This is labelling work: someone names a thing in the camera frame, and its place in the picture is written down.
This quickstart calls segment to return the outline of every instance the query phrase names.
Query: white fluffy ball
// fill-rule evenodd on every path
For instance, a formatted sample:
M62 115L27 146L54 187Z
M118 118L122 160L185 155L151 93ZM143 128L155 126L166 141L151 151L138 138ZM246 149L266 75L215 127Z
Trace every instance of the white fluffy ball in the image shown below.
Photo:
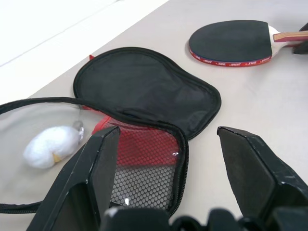
M82 131L70 126L52 127L34 137L24 151L28 165L49 168L76 152Z

